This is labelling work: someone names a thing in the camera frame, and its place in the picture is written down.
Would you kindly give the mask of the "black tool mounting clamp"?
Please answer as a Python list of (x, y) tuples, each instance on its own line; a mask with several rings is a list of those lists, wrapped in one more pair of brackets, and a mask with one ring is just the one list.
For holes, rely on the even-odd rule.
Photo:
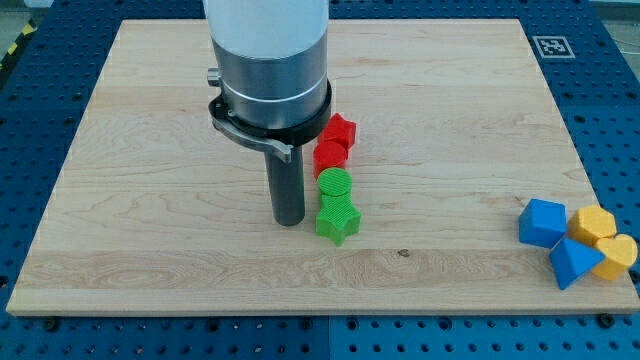
[(319, 110), (306, 121), (289, 128), (266, 129), (255, 127), (232, 115), (222, 95), (208, 105), (215, 130), (245, 148), (275, 156), (283, 163), (292, 161), (294, 148), (319, 136), (331, 117), (332, 87), (326, 81), (326, 95)]

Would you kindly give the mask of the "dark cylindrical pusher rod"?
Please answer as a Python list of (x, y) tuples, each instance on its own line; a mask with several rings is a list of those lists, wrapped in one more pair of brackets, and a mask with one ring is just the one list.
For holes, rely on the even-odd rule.
[(289, 163), (274, 155), (265, 155), (273, 216), (282, 226), (297, 225), (305, 217), (302, 154), (301, 147), (293, 148)]

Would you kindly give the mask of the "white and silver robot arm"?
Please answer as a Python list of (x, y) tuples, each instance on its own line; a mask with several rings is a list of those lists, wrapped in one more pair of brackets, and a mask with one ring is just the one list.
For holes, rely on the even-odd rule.
[(261, 152), (273, 216), (283, 226), (305, 217), (302, 147), (331, 116), (326, 0), (206, 0), (219, 89), (214, 128)]

